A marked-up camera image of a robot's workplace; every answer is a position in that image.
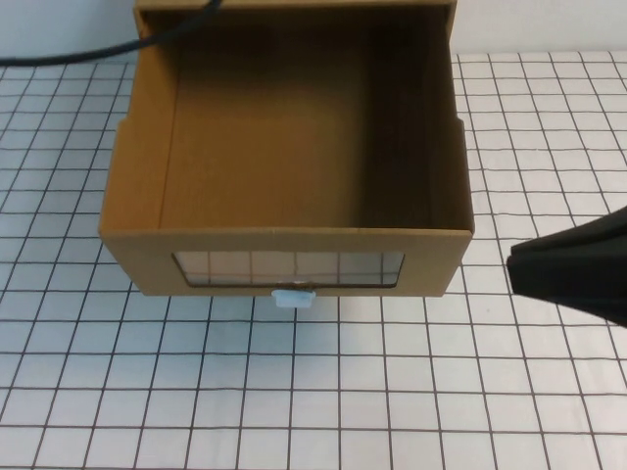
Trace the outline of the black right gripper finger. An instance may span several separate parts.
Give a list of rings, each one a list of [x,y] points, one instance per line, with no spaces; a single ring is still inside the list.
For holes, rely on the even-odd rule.
[[[573,230],[511,249],[512,291],[626,325],[626,234],[577,235]]]
[[[511,248],[511,259],[626,258],[626,208]]]

